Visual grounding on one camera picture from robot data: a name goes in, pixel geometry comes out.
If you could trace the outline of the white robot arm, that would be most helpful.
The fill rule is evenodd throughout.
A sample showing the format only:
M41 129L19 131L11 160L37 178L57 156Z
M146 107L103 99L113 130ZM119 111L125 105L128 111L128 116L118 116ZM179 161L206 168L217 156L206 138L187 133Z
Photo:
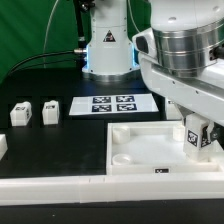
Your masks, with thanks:
M109 82L139 69L153 92L208 121L224 138L224 0L147 0L151 27L127 37L127 0L88 0L83 73Z

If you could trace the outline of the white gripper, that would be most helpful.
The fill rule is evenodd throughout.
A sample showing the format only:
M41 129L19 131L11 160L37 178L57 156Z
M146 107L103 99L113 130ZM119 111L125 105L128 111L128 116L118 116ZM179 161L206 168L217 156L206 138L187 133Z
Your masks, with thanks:
M219 32L149 28L132 41L147 88L211 120L207 137L217 140L217 124L224 126L224 39Z

